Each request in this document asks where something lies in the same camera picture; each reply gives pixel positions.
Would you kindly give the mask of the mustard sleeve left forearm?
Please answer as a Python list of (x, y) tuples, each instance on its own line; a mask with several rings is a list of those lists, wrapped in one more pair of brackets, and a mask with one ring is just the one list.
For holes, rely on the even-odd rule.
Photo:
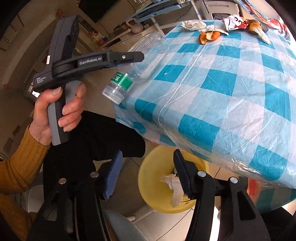
[(30, 124), (21, 144), (9, 160), (1, 162), (1, 240), (26, 240), (35, 219), (10, 199), (25, 192), (37, 177), (50, 148), (50, 134)]

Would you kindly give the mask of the person's left hand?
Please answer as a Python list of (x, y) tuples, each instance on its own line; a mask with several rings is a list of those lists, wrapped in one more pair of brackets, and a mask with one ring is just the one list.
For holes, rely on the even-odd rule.
[(31, 136), (44, 146), (67, 142), (68, 132), (81, 120), (85, 94), (86, 87), (79, 81), (43, 91), (35, 103)]

